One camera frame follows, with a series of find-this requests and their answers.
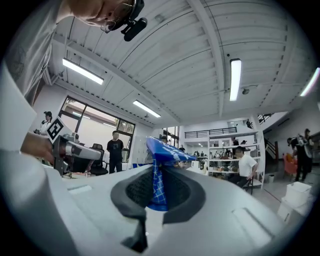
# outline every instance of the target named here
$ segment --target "floor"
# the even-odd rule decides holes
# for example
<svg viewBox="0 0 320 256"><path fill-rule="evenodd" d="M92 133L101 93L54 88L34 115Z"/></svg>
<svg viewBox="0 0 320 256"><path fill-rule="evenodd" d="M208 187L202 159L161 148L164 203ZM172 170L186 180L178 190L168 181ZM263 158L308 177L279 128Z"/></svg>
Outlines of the floor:
<svg viewBox="0 0 320 256"><path fill-rule="evenodd" d="M190 167L190 163L180 164L180 167L187 169ZM252 196L277 214L281 198L286 195L287 185L294 182L294 177L284 176L284 163L281 161L278 164L268 164L265 173L266 179L268 179L268 175L273 174L274 181L272 183L265 182L263 189L254 188ZM313 195L318 194L320 189L320 166L313 166L312 172L307 175L304 183L312 186L311 193ZM162 230L164 212L154 211L149 208L146 208L146 212L146 234L148 244L151 245L156 241Z"/></svg>

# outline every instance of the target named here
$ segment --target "white ceiling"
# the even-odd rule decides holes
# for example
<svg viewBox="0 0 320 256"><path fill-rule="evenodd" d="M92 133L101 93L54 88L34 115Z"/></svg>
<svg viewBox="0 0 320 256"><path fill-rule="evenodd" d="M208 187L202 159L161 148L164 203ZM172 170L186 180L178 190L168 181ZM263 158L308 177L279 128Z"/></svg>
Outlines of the white ceiling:
<svg viewBox="0 0 320 256"><path fill-rule="evenodd" d="M49 72L62 87L155 127L211 122L241 113L297 108L316 69L290 16L270 0L145 0L148 25L131 42L76 18L60 22ZM62 59L104 79L99 85ZM237 101L229 101L230 60L242 60ZM161 115L144 118L139 100Z"/></svg>

